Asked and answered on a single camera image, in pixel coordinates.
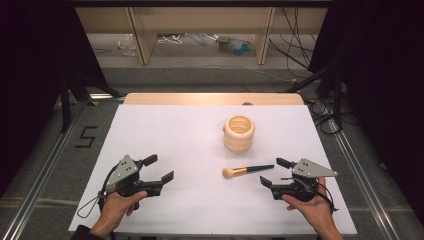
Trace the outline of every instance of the floor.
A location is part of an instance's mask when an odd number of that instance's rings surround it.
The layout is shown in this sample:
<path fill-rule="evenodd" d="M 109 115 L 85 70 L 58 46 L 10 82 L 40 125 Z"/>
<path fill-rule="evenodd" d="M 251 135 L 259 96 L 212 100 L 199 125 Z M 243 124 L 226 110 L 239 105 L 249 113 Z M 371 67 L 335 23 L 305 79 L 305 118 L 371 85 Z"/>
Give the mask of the floor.
<path fill-rule="evenodd" d="M 233 37 L 252 41 L 249 35 Z M 300 38 L 304 48 L 313 50 L 316 36 Z M 292 46 L 289 53 L 301 64 L 288 61 L 285 55 L 269 45 L 265 64 L 258 65 L 253 53 L 234 55 L 229 49 L 220 49 L 213 39 L 205 35 L 180 36 L 171 40 L 173 43 L 160 37 L 149 64 L 140 65 L 137 56 L 130 56 L 131 51 L 124 55 L 123 49 L 119 48 L 124 46 L 125 35 L 93 34 L 89 35 L 89 39 L 108 84 L 123 93 L 283 92 L 293 82 L 302 81 L 300 77 L 311 74 L 301 66 L 308 64 L 302 51 Z M 289 45 L 283 39 L 290 41 L 291 36 L 271 36 L 272 42 L 287 52 Z M 300 91 L 305 101 L 315 99 L 317 86 L 318 82 L 312 83 Z M 93 88 L 89 91 L 102 93 Z M 71 130 L 60 133 L 62 125 L 58 102 L 43 135 L 34 146 L 33 154 L 0 200 L 2 236 L 6 236 L 9 226 L 16 225 L 20 227 L 16 228 L 13 239 L 69 239 L 71 236 L 67 229 L 122 99 L 105 98 L 86 103 L 74 101 L 72 95 L 70 98 L 74 103 Z M 329 109 L 324 103 L 311 105 L 313 117 Z M 337 127 L 331 121 L 317 125 L 317 132 L 332 168 L 339 172 L 337 181 L 358 230 L 358 235 L 346 239 L 424 238 L 423 226 L 390 174 L 378 165 L 380 159 L 361 130 L 360 123 L 356 122 L 347 99 L 343 112 L 343 130 L 339 134 L 326 134 Z M 94 136 L 92 142 L 81 138 L 83 132 Z M 42 184 L 36 191 L 32 187 L 38 182 Z M 28 214 L 19 211 L 23 207 Z M 385 215 L 386 220 L 379 219 Z M 289 236 L 286 239 L 315 238 Z"/>

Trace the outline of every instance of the hand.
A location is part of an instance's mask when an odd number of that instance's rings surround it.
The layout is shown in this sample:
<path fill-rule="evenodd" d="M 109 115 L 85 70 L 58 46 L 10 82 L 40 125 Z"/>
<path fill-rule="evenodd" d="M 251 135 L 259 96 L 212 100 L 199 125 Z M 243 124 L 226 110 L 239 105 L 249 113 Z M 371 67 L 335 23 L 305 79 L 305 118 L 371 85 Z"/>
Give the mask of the hand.
<path fill-rule="evenodd" d="M 121 223 L 124 214 L 129 217 L 134 211 L 134 204 L 147 197 L 147 192 L 137 192 L 130 197 L 122 197 L 117 192 L 108 194 L 99 220 L 90 233 L 101 238 L 107 237 Z"/>
<path fill-rule="evenodd" d="M 318 182 L 325 186 L 325 178 L 319 178 Z M 327 196 L 321 185 L 318 185 L 318 191 Z M 322 197 L 315 195 L 309 202 L 299 201 L 290 195 L 283 195 L 281 199 L 289 204 L 287 210 L 298 209 L 322 239 L 343 239 L 334 224 L 330 206 Z"/>

